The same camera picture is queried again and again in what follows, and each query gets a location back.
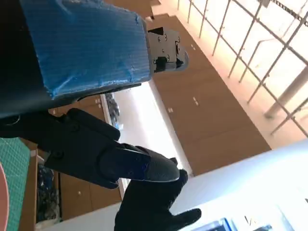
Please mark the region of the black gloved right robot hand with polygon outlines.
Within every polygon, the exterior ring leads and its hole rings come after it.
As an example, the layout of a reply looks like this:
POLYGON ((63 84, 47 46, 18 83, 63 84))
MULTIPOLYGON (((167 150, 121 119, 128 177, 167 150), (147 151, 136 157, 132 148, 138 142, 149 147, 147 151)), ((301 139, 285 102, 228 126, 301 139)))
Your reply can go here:
POLYGON ((179 170, 180 177, 172 182, 131 180, 115 217, 115 231, 179 231, 201 218, 199 208, 177 215, 170 208, 188 181, 188 173, 179 170))

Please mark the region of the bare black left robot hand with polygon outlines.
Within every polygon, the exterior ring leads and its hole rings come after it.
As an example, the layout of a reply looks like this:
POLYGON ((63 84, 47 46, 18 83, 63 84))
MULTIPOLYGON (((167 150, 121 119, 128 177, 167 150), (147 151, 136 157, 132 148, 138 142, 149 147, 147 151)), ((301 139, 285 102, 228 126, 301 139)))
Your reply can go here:
POLYGON ((120 143, 120 132, 77 108, 49 109, 129 89, 187 68, 178 32, 148 30, 135 12, 97 0, 0 3, 0 135, 47 152, 45 166, 109 189, 118 179, 171 182, 172 160, 120 143))

